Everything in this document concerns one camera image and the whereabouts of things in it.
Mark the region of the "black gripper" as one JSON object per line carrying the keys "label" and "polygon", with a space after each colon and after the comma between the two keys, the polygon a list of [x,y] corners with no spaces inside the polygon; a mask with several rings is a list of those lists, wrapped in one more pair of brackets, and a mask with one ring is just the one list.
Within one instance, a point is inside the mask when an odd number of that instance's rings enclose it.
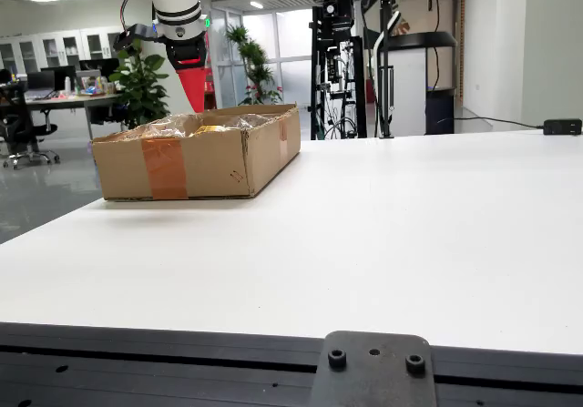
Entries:
{"label": "black gripper", "polygon": [[204,111],[206,84],[206,40],[196,36],[184,41],[167,40],[167,58],[179,75],[185,95],[196,113]]}

